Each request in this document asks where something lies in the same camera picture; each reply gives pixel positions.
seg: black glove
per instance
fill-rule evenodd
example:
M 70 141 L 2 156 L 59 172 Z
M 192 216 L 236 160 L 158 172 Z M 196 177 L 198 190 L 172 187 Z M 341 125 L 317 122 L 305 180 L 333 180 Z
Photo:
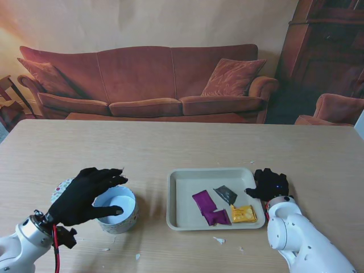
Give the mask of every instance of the black glove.
M 83 169 L 52 204 L 45 215 L 49 224 L 73 226 L 86 221 L 123 213 L 119 206 L 93 207 L 95 198 L 109 188 L 125 184 L 121 169 Z
M 258 169 L 255 171 L 254 179 L 258 182 L 257 187 L 245 189 L 252 198 L 270 201 L 274 197 L 288 195 L 288 181 L 283 173 L 278 175 L 269 168 L 265 168 L 264 171 Z

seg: beige plastic tray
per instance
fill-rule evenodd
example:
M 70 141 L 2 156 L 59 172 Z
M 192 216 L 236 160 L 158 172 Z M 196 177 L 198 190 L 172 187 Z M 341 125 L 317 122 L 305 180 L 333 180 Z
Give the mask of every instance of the beige plastic tray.
M 207 224 L 192 195 L 206 189 L 217 209 L 226 209 L 232 221 L 229 204 L 213 190 L 223 185 L 238 195 L 234 203 L 235 207 L 253 206 L 257 214 L 257 222 L 236 223 L 230 226 Z M 244 192 L 246 188 L 255 187 L 253 174 L 247 168 L 175 169 L 168 176 L 167 224 L 171 229 L 181 231 L 259 229 L 266 221 L 262 203 Z

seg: paper scrap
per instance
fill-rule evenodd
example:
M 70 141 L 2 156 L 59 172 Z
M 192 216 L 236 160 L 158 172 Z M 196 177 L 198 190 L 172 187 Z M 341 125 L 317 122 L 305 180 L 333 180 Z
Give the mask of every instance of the paper scrap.
M 220 245 L 222 245 L 223 243 L 226 242 L 225 239 L 221 239 L 221 238 L 216 238 L 216 237 L 213 237 L 216 241 L 218 241 L 220 243 Z

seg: gold foil packet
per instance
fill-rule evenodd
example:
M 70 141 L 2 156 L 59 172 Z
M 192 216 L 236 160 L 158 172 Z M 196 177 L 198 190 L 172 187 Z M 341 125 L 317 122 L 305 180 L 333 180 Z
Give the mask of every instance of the gold foil packet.
M 233 223 L 255 223 L 257 221 L 257 215 L 253 206 L 249 205 L 235 208 L 233 205 L 230 205 L 230 207 L 233 215 Z

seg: white bowl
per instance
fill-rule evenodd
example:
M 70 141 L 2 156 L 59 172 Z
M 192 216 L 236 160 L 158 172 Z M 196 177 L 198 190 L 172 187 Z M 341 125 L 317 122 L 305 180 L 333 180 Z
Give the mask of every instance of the white bowl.
M 93 206 L 120 206 L 123 213 L 97 219 L 102 229 L 111 234 L 126 232 L 135 225 L 139 216 L 139 208 L 133 192 L 123 186 L 108 189 L 98 196 Z

